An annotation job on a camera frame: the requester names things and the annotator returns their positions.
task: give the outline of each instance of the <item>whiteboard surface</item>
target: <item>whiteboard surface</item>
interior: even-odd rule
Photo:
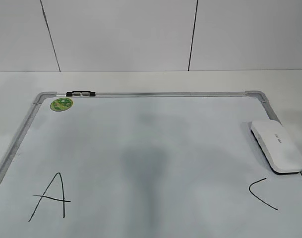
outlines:
[[[0,237],[302,237],[302,177],[270,170],[256,98],[46,99],[0,185]],[[43,198],[53,176],[62,202]],[[251,190],[278,208],[263,204]],[[59,178],[46,196],[62,199]]]

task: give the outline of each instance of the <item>white table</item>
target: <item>white table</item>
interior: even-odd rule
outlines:
[[[302,70],[0,73],[0,160],[43,91],[222,92],[260,90],[302,152]]]

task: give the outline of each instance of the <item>white tile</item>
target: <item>white tile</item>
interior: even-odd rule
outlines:
[[[58,71],[38,0],[0,0],[0,71]]]
[[[191,70],[302,69],[302,0],[199,0]]]
[[[187,70],[195,0],[43,0],[62,71]]]

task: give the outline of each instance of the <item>white eraser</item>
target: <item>white eraser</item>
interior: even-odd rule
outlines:
[[[302,155],[279,122],[256,120],[251,130],[274,172],[290,174],[302,170]]]

